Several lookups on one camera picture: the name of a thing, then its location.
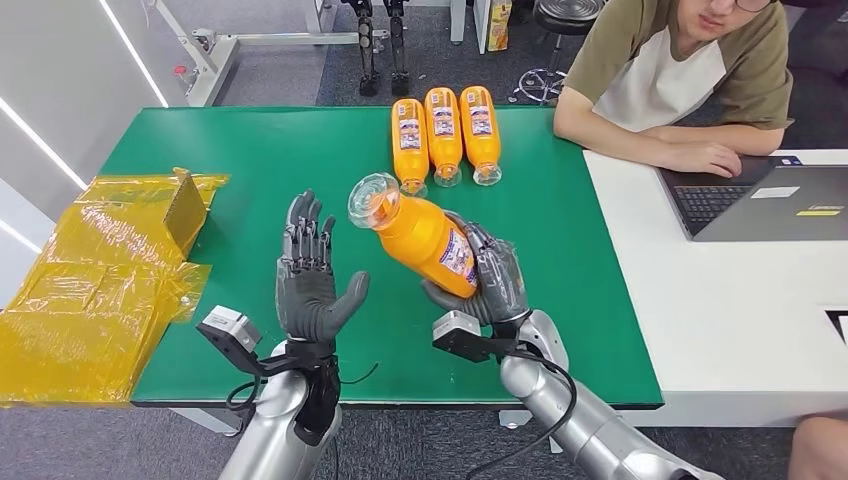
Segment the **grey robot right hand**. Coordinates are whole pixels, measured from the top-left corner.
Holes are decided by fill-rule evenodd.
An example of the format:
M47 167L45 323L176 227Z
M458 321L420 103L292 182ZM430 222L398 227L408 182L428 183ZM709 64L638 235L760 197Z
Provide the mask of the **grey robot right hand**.
M445 214L470 243L477 289L472 296L462 298L423 279L420 284L426 296L446 311L457 310L471 315L482 326L510 321L529 312L525 282L514 246L454 211L447 210Z

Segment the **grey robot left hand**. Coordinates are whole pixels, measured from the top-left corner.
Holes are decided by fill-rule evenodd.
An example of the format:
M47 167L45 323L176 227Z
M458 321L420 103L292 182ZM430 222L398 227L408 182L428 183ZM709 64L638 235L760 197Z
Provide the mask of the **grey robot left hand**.
M355 272L345 291L337 293L332 265L336 219L321 219L321 209L311 189L292 200L276 264L275 301L279 323L290 340L330 344L365 302L370 275Z

